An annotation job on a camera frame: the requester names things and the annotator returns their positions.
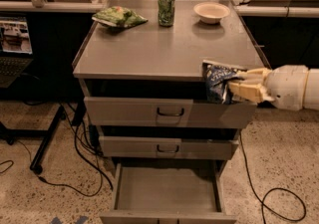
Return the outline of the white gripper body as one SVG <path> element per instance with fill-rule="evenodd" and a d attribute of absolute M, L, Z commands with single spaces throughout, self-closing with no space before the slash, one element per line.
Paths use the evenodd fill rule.
<path fill-rule="evenodd" d="M 285 65 L 272 70 L 265 80 L 271 103 L 281 110 L 300 111 L 307 77 L 306 66 Z"/>

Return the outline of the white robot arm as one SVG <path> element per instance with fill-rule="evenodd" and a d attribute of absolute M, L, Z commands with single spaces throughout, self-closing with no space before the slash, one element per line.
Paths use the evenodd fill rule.
<path fill-rule="evenodd" d="M 280 110 L 319 110 L 319 69 L 285 65 L 274 70 L 259 68 L 238 72 L 227 84 L 230 91 L 246 100 L 270 102 Z"/>

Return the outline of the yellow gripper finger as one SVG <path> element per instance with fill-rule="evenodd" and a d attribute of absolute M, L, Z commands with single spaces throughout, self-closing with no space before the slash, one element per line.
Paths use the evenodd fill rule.
<path fill-rule="evenodd" d="M 274 98 L 262 84 L 250 85 L 242 82 L 228 82 L 230 91 L 243 99 L 254 103 L 273 102 Z"/>
<path fill-rule="evenodd" d="M 267 76 L 271 73 L 270 69 L 258 68 L 247 70 L 244 72 L 238 72 L 237 75 L 242 81 L 249 85 L 263 84 Z"/>

